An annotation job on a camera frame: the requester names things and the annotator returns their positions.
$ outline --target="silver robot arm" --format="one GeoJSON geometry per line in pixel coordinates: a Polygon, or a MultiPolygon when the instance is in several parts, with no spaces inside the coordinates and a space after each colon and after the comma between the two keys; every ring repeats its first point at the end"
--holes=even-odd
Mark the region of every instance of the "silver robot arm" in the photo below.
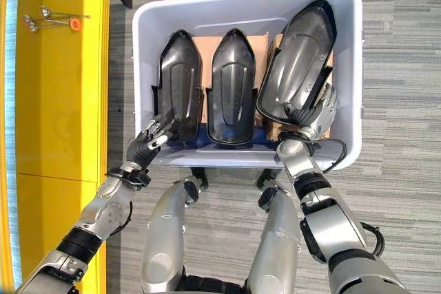
{"type": "Polygon", "coordinates": [[[172,136],[173,123],[165,121],[166,116],[151,120],[135,138],[127,150],[127,161],[108,171],[70,232],[40,261],[17,294],[78,293],[74,283],[84,276],[101,244],[123,228],[123,211],[131,204],[134,192],[150,182],[147,166],[172,136]]]}
{"type": "Polygon", "coordinates": [[[303,123],[297,136],[277,148],[305,215],[300,229],[309,252],[315,260],[328,264],[333,294],[409,293],[378,256],[366,251],[361,223],[331,187],[305,144],[330,127],[335,112],[336,93],[328,85],[315,115],[303,123]]]}

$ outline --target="black plastic part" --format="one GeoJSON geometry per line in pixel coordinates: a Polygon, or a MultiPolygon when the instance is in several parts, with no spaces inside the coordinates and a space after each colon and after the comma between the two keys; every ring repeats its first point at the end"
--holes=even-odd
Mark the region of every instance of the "black plastic part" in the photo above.
{"type": "Polygon", "coordinates": [[[300,208],[302,208],[303,215],[309,215],[310,213],[315,213],[316,211],[322,210],[324,208],[334,206],[336,204],[335,200],[327,199],[320,201],[319,203],[313,204],[308,207],[305,203],[300,203],[300,208]]]}
{"type": "Polygon", "coordinates": [[[310,109],[329,75],[324,69],[337,36],[331,5],[315,0],[289,22],[274,52],[257,98],[257,110],[284,124],[310,109]]]}
{"type": "Polygon", "coordinates": [[[62,251],[88,264],[102,243],[101,239],[97,236],[74,227],[62,239],[57,247],[57,251],[62,251]]]}
{"type": "Polygon", "coordinates": [[[160,81],[153,87],[156,114],[171,114],[175,121],[173,140],[191,140],[198,133],[203,91],[201,56],[192,37],[175,32],[161,55],[160,81]]]}
{"type": "Polygon", "coordinates": [[[199,192],[198,188],[193,182],[184,182],[184,188],[187,192],[187,194],[190,196],[190,198],[193,200],[193,202],[198,202],[199,200],[199,192]]]}
{"type": "Polygon", "coordinates": [[[149,171],[147,169],[135,170],[127,172],[122,168],[111,168],[105,174],[109,177],[121,178],[128,180],[131,184],[137,184],[137,186],[147,187],[152,180],[148,175],[149,171]]]}
{"type": "Polygon", "coordinates": [[[210,139],[245,144],[253,138],[257,89],[254,53],[238,29],[227,32],[213,56],[212,88],[207,89],[210,139]]]}
{"type": "Polygon", "coordinates": [[[256,186],[258,189],[262,189],[265,186],[265,182],[276,179],[277,175],[282,169],[263,169],[262,174],[259,176],[256,186]]]}
{"type": "Polygon", "coordinates": [[[308,222],[305,219],[300,221],[300,229],[302,230],[309,253],[325,263],[326,258],[320,250],[320,247],[309,228],[308,222]]]}
{"type": "Polygon", "coordinates": [[[296,123],[300,126],[306,126],[311,122],[311,117],[315,116],[314,106],[316,105],[320,91],[322,90],[322,87],[326,83],[326,80],[331,72],[332,67],[324,67],[322,69],[317,77],[316,84],[309,93],[308,99],[305,101],[305,105],[302,109],[292,109],[289,105],[286,106],[285,112],[292,123],[296,123]]]}
{"type": "Polygon", "coordinates": [[[202,167],[191,167],[192,175],[198,179],[202,180],[202,185],[199,187],[201,191],[205,191],[208,188],[208,179],[205,175],[205,168],[202,167]]]}
{"type": "Polygon", "coordinates": [[[353,285],[356,285],[356,284],[359,284],[359,283],[361,283],[361,279],[360,278],[352,280],[351,282],[348,282],[346,285],[344,285],[342,287],[342,289],[340,289],[339,294],[343,294],[345,291],[350,289],[353,285]]]}
{"type": "Polygon", "coordinates": [[[259,207],[265,211],[269,211],[269,206],[273,197],[277,194],[277,189],[275,187],[268,187],[259,198],[259,207]]]}
{"type": "Polygon", "coordinates": [[[302,200],[308,193],[325,187],[331,187],[331,184],[322,174],[316,172],[301,175],[294,181],[294,189],[299,200],[302,200]]]}
{"type": "Polygon", "coordinates": [[[232,282],[223,282],[215,278],[197,277],[188,275],[183,279],[179,288],[180,292],[209,292],[222,294],[245,294],[244,288],[232,282]]]}
{"type": "Polygon", "coordinates": [[[343,261],[349,260],[351,258],[369,258],[370,260],[375,261],[375,256],[362,249],[347,249],[346,251],[341,251],[329,259],[328,267],[329,272],[332,273],[334,269],[343,261]]]}

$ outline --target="robot leg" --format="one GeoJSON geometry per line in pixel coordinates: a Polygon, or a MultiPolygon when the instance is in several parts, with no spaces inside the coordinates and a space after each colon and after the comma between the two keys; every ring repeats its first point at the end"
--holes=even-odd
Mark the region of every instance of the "robot leg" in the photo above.
{"type": "Polygon", "coordinates": [[[144,293],[174,291],[182,277],[185,206],[198,200],[202,180],[189,177],[173,184],[159,200],[147,224],[141,285],[144,293]]]}

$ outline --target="yellow cabinet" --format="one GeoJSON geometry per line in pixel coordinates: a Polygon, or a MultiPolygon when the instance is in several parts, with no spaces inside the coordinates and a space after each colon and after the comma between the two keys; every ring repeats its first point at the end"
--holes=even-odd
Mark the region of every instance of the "yellow cabinet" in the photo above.
{"type": "MultiPolygon", "coordinates": [[[[106,171],[110,0],[19,0],[16,64],[17,200],[23,278],[55,249],[106,171]],[[23,15],[89,15],[31,32],[23,15]]],[[[105,245],[82,293],[105,293],[105,245]]]]}

